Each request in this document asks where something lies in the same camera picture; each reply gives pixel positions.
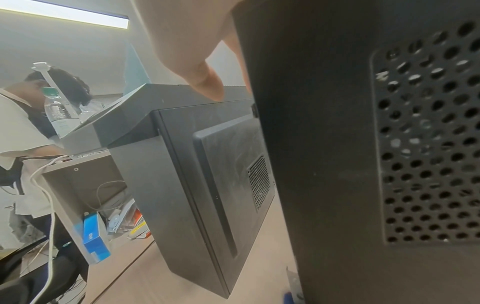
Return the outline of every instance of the computer tower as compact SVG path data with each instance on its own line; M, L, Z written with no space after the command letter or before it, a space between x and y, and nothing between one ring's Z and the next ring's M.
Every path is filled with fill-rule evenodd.
M73 154L106 147L169 269L228 298L275 195L253 99L225 87L143 85L63 138Z
M306 303L474 303L480 2L234 12Z

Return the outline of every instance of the ventilation grille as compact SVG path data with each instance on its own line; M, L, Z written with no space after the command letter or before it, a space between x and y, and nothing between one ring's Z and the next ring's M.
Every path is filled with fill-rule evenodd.
M385 241L480 241L480 22L372 58Z
M269 172L267 170L267 163L265 157L261 155L247 170L248 178L250 179L251 191L253 193L253 200L258 209L264 203L267 194L270 191Z

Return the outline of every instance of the water bottle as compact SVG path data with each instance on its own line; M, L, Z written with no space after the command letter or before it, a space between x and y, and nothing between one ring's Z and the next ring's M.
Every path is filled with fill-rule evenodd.
M80 125L80 118L72 105L59 96L55 88L45 87L42 89L45 95L45 113L51 125L62 138Z

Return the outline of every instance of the fluorescent light fixture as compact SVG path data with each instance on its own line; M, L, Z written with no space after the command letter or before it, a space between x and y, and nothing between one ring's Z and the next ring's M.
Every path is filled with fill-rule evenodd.
M0 0L0 10L72 20L120 29L129 28L129 20L127 17L110 16L34 0Z

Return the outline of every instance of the bottle label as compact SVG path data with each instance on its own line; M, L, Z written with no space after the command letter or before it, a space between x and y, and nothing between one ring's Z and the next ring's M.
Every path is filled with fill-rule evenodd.
M70 118L70 119L60 119L51 122L51 125L55 129L58 137L62 138L71 130L78 127L80 125L80 119L78 118Z

